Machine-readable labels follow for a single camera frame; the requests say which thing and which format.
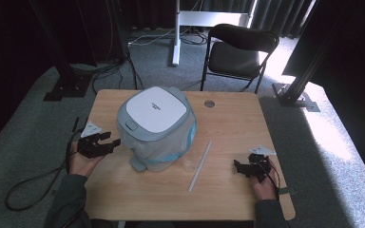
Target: metal stand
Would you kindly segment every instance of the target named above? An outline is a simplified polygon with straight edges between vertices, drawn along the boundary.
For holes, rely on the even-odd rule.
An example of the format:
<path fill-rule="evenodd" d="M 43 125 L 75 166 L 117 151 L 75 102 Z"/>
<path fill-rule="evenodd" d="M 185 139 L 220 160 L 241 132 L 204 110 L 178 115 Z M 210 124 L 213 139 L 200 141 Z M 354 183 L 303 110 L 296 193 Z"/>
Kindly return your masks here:
<path fill-rule="evenodd" d="M 29 3 L 46 36 L 46 47 L 50 59 L 60 75 L 57 84 L 50 93 L 47 93 L 44 101 L 61 101 L 62 97 L 85 97 L 91 75 L 76 75 L 67 61 L 67 56 L 49 22 L 44 8 L 38 0 L 29 0 Z"/>
<path fill-rule="evenodd" d="M 288 93 L 291 84 L 273 84 L 275 94 L 282 106 L 305 107 L 309 112 L 319 112 L 317 103 L 312 102 L 306 92 L 293 101 Z"/>

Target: chair leg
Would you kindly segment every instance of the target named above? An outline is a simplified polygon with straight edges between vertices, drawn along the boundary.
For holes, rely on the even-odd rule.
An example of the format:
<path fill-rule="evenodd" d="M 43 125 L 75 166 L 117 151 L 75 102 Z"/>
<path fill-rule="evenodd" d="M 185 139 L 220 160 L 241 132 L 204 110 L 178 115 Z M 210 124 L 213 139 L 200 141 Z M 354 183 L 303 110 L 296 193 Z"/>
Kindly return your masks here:
<path fill-rule="evenodd" d="M 245 86 L 245 88 L 248 88 L 251 85 L 252 82 L 253 82 L 253 80 L 251 80 L 250 82 L 248 82 L 248 84 Z"/>
<path fill-rule="evenodd" d="M 201 91 L 203 91 L 203 86 L 206 81 L 206 72 L 207 72 L 207 62 L 205 60 L 205 63 L 203 65 L 202 79 L 201 79 Z"/>

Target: sleeve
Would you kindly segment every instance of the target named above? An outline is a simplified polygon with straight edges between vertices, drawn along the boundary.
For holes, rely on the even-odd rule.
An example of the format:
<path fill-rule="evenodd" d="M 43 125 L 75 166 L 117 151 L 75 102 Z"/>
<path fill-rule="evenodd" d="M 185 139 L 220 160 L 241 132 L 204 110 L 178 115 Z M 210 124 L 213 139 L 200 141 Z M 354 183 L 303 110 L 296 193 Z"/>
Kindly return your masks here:
<path fill-rule="evenodd" d="M 257 228 L 288 228 L 283 211 L 278 200 L 268 199 L 256 204 Z"/>
<path fill-rule="evenodd" d="M 66 175 L 55 194 L 49 208 L 44 227 L 91 228 L 90 219 L 85 212 L 87 177 Z"/>

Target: black curtain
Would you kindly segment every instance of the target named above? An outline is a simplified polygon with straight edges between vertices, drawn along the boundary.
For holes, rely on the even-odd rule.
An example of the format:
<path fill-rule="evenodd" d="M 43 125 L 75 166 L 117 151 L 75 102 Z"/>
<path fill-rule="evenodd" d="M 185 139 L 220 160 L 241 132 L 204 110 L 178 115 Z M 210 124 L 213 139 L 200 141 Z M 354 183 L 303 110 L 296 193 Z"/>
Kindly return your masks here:
<path fill-rule="evenodd" d="M 253 29 L 272 30 L 282 37 L 299 37 L 307 9 L 313 0 L 259 0 Z M 180 10 L 249 12 L 254 0 L 181 0 Z M 175 27 L 176 1 L 134 0 L 132 25 L 136 29 L 172 29 Z"/>
<path fill-rule="evenodd" d="M 311 81 L 323 86 L 365 162 L 365 1 L 320 0 L 283 74 L 301 77 L 327 37 Z"/>

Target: light blue container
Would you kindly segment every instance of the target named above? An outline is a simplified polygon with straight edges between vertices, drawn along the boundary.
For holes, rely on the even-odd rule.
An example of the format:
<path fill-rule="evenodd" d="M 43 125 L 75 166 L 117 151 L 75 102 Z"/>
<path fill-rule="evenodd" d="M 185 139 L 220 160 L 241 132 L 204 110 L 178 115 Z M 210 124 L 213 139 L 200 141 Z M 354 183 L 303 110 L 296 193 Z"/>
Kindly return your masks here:
<path fill-rule="evenodd" d="M 197 121 L 185 94 L 176 87 L 153 86 L 121 105 L 117 119 L 121 142 L 132 150 L 138 171 L 160 172 L 185 154 Z"/>

